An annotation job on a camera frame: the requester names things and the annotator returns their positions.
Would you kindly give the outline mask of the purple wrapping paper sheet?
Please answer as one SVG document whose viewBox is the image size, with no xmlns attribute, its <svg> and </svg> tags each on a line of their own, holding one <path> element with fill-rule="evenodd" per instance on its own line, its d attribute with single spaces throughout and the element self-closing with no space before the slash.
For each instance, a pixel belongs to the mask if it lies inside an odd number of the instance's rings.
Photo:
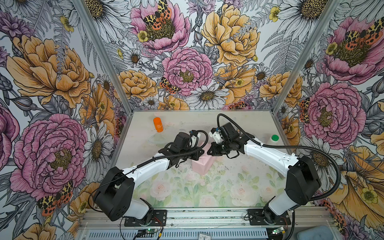
<svg viewBox="0 0 384 240">
<path fill-rule="evenodd" d="M 208 151 L 211 147 L 211 144 L 207 144 L 203 150 L 205 151 L 200 157 L 198 161 L 192 161 L 192 170 L 200 174 L 201 176 L 204 176 L 208 173 L 211 166 L 216 160 L 216 157 L 208 155 Z"/>
</svg>

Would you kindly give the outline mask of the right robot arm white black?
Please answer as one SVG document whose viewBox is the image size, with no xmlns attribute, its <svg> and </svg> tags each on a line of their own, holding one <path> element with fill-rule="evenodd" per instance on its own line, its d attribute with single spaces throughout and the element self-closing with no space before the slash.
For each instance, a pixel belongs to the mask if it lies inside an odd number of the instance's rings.
<svg viewBox="0 0 384 240">
<path fill-rule="evenodd" d="M 234 137 L 222 137 L 219 133 L 209 133 L 214 139 L 208 150 L 208 155 L 223 156 L 236 151 L 254 157 L 278 171 L 286 178 L 284 191 L 273 197 L 263 209 L 261 216 L 267 224 L 275 224 L 288 210 L 294 210 L 311 201 L 315 192 L 321 187 L 321 181 L 308 157 L 288 155 L 263 143 L 255 143 L 246 135 L 235 134 Z"/>
</svg>

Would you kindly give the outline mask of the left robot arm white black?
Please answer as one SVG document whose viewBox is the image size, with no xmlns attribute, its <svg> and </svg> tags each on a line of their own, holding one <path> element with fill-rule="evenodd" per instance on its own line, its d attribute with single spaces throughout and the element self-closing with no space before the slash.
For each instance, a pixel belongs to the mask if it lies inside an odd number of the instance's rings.
<svg viewBox="0 0 384 240">
<path fill-rule="evenodd" d="M 111 168 L 100 186 L 92 192 L 93 203 L 111 220 L 134 219 L 136 223 L 149 225 L 154 218 L 154 208 L 143 199 L 134 199 L 139 185 L 160 172 L 164 172 L 188 159 L 198 160 L 205 144 L 190 150 L 171 151 L 171 145 L 159 150 L 151 159 L 137 166 Z"/>
</svg>

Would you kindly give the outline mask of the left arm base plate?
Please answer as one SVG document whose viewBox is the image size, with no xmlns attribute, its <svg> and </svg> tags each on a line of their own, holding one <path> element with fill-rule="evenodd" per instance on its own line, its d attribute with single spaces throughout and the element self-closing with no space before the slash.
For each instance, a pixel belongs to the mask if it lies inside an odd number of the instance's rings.
<svg viewBox="0 0 384 240">
<path fill-rule="evenodd" d="M 167 223 L 167 210 L 154 209 L 149 211 L 143 219 L 126 217 L 125 227 L 165 227 Z"/>
</svg>

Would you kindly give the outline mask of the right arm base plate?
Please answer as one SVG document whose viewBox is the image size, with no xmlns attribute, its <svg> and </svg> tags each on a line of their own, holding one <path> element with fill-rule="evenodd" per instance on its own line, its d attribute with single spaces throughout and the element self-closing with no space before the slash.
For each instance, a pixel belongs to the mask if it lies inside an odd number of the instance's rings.
<svg viewBox="0 0 384 240">
<path fill-rule="evenodd" d="M 291 219 L 288 212 L 282 215 L 275 215 L 272 211 L 265 211 L 264 209 L 247 209 L 247 218 L 251 226 L 263 225 L 290 225 Z"/>
</svg>

